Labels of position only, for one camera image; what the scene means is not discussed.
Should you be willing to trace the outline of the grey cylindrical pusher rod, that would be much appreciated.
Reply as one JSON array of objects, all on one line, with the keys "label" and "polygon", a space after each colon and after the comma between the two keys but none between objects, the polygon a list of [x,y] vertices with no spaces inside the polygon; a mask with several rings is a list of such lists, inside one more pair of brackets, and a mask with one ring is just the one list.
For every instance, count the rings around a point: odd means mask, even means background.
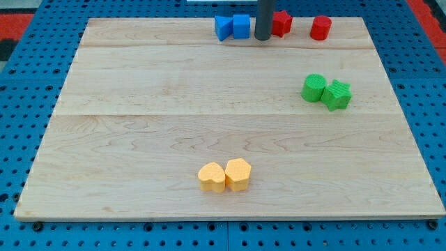
[{"label": "grey cylindrical pusher rod", "polygon": [[258,0],[254,37],[264,41],[271,37],[272,0]]}]

